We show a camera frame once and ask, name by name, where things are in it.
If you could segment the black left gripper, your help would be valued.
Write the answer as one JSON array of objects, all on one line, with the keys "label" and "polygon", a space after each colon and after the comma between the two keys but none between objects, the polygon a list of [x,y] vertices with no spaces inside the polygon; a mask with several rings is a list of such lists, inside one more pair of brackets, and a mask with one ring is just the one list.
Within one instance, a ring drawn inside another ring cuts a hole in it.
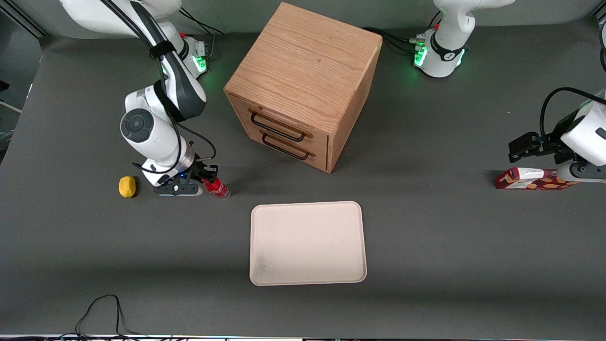
[{"label": "black left gripper", "polygon": [[544,139],[538,133],[525,133],[509,142],[509,162],[516,163],[523,158],[550,154],[554,154],[555,164],[578,161],[576,153],[562,141],[563,134],[573,125],[577,114],[578,111],[574,111],[558,121],[553,131],[547,134],[547,149],[543,148]]}]

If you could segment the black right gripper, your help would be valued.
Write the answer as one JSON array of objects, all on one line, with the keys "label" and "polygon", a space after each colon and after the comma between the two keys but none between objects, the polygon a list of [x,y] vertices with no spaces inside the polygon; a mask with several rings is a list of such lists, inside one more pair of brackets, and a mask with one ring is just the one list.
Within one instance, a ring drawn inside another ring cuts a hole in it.
[{"label": "black right gripper", "polygon": [[194,161],[194,163],[182,173],[182,179],[186,183],[196,181],[205,184],[207,181],[215,181],[218,177],[217,165],[206,165],[202,161]]}]

